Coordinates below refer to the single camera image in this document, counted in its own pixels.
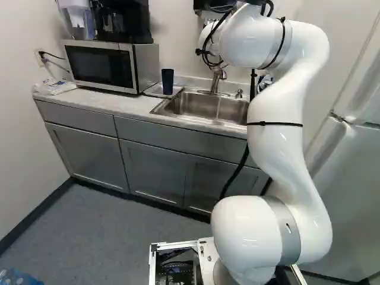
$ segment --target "electrical outlet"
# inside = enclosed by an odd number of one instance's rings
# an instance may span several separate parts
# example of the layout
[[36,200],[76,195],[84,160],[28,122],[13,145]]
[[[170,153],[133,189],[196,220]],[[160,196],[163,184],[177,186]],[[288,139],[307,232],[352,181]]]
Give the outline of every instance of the electrical outlet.
[[38,51],[43,50],[41,47],[38,47],[37,49],[33,49],[34,57],[36,58],[37,64],[39,67],[43,67],[45,64],[42,61],[42,58]]

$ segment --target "faucet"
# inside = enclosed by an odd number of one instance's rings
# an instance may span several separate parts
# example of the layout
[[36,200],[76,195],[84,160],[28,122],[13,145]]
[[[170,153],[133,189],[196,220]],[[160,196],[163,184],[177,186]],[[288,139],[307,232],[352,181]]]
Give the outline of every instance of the faucet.
[[236,92],[235,99],[241,99],[241,98],[243,98],[243,90],[239,88]]
[[223,69],[218,69],[214,71],[213,83],[211,84],[210,93],[218,93],[219,80],[226,80],[227,72]]

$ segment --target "countertop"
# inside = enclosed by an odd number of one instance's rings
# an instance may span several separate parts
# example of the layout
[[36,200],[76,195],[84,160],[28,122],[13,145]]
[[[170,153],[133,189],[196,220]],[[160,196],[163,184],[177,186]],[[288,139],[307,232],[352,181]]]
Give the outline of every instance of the countertop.
[[246,127],[239,126],[234,128],[233,126],[224,125],[206,125],[199,122],[150,114],[150,111],[164,100],[155,97],[142,95],[124,96],[79,88],[55,96],[34,93],[33,98],[124,118],[246,139]]

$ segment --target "floor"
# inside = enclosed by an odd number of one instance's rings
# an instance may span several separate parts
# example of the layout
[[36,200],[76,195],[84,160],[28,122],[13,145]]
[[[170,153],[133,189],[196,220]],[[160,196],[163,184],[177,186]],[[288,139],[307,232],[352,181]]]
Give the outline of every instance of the floor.
[[209,224],[74,185],[0,257],[0,268],[46,285],[147,285],[151,242],[206,236]]

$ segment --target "stainless steel sink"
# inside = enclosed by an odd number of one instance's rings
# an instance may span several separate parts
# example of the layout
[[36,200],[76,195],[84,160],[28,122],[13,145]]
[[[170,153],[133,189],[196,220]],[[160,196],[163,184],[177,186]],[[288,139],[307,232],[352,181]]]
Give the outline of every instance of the stainless steel sink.
[[184,90],[164,100],[150,113],[209,124],[246,125],[249,102],[196,90]]

